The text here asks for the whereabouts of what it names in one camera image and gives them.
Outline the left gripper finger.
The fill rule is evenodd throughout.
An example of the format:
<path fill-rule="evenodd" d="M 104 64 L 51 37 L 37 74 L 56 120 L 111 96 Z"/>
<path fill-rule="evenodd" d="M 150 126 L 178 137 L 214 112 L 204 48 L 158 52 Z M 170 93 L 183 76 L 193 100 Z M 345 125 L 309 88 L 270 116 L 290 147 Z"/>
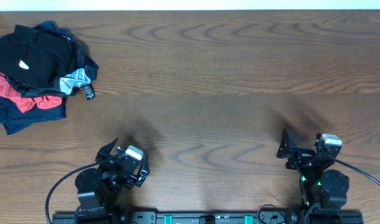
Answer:
<path fill-rule="evenodd" d="M 137 180 L 136 180 L 135 186 L 140 187 L 144 183 L 144 181 L 146 180 L 149 174 L 150 174 L 149 155 L 146 154 L 144 157 L 143 163 L 136 175 Z"/>
<path fill-rule="evenodd" d="M 95 161 L 100 162 L 102 160 L 111 158 L 112 157 L 111 151 L 113 150 L 117 142 L 118 142 L 118 138 L 114 139 L 111 143 L 101 147 L 95 157 Z"/>

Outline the black polo shirt with logo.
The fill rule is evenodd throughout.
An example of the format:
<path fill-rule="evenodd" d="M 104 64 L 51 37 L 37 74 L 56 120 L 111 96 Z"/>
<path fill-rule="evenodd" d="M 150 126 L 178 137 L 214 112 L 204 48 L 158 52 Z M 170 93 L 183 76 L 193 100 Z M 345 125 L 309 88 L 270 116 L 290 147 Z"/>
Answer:
<path fill-rule="evenodd" d="M 16 25 L 0 38 L 0 72 L 35 88 L 60 88 L 60 79 L 84 68 L 83 49 L 64 35 Z"/>

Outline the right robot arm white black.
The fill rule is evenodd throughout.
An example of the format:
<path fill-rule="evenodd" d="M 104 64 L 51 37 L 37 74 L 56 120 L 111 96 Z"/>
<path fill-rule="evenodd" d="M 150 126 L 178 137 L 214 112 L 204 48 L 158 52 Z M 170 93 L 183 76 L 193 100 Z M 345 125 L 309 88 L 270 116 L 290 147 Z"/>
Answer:
<path fill-rule="evenodd" d="M 287 169 L 297 170 L 302 203 L 306 207 L 319 204 L 326 210 L 340 210 L 347 202 L 350 179 L 329 167 L 342 148 L 342 140 L 334 134 L 316 134 L 313 149 L 298 147 L 288 129 L 282 132 L 277 157 L 287 159 Z"/>

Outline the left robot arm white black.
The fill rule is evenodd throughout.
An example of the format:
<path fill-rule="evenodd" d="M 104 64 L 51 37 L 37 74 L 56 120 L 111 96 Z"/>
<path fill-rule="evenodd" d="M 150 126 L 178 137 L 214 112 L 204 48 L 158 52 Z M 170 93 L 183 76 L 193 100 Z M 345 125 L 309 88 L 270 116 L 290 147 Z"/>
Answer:
<path fill-rule="evenodd" d="M 128 146 L 112 154 L 117 142 L 115 139 L 101 147 L 95 157 L 97 168 L 86 168 L 75 179 L 85 213 L 111 211 L 124 188 L 140 187 L 150 173 L 149 156 L 142 150 Z"/>

